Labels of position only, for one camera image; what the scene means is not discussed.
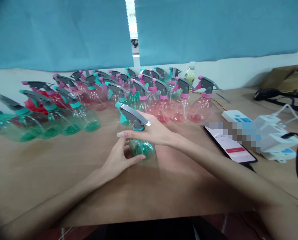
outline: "finger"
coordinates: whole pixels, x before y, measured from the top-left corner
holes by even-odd
[[[129,158],[126,161],[129,164],[129,166],[131,166],[143,159],[145,159],[145,155],[141,154],[141,155],[136,155],[135,157]]]

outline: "bottle cap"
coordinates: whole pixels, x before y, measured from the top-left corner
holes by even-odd
[[[133,108],[129,107],[126,104],[122,104],[117,102],[115,107],[120,110],[121,112],[121,120],[120,122],[124,121],[132,121],[133,122],[133,129],[135,131],[143,131],[144,126],[150,126],[151,122],[149,122],[144,116],[138,113]]]

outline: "phone screen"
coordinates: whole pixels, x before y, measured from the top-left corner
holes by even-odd
[[[211,129],[204,126],[204,129],[217,142],[222,151],[237,163],[257,162],[258,160],[240,143],[230,139],[223,134],[223,129]]]

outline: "headphones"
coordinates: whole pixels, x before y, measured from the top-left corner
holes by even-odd
[[[284,106],[285,103],[278,102],[277,101],[278,99],[269,99],[269,98],[273,98],[273,97],[277,97],[277,96],[283,96],[281,98],[285,98],[285,97],[290,98],[292,100],[292,104],[291,104],[292,109],[298,112],[298,106],[295,106],[295,98],[298,98],[298,95],[295,95],[295,94],[283,93],[283,92],[280,92],[277,89],[268,88],[268,89],[259,89],[256,92],[254,98],[255,98],[256,101],[265,100],[267,102],[271,102],[271,103],[274,103],[274,104],[278,104],[280,106]]]

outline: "table surface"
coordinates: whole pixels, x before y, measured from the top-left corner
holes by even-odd
[[[240,110],[251,119],[271,114],[281,107],[265,101],[253,101],[257,88],[218,92],[213,98],[227,110]],[[193,102],[200,94],[190,95]],[[208,122],[225,122],[223,109],[213,102]],[[26,143],[8,141],[0,136],[0,223],[19,215],[67,189],[103,165],[125,129],[119,125],[115,109],[98,112],[101,127],[92,133],[35,139]],[[289,110],[279,115],[292,118]],[[191,141],[222,154],[203,130],[187,121],[166,125]],[[287,130],[298,132],[298,121]],[[157,156],[135,164],[114,180],[97,189],[80,202],[58,223],[81,226],[141,221],[162,218],[209,215],[246,211],[252,203],[237,191],[217,180],[192,159],[177,150],[156,146]],[[254,153],[255,171],[284,189],[298,204],[298,180],[295,160],[278,163]]]

